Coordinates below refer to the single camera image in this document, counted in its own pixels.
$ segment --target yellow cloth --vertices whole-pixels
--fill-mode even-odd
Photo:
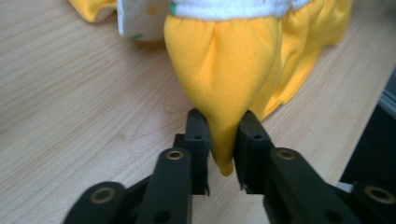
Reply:
[[[315,0],[280,19],[167,17],[169,55],[184,91],[207,118],[223,175],[233,171],[238,121],[248,109],[264,119],[290,100],[321,48],[342,38],[350,8],[350,0]]]
[[[88,22],[102,21],[117,9],[117,0],[69,0],[69,2]]]

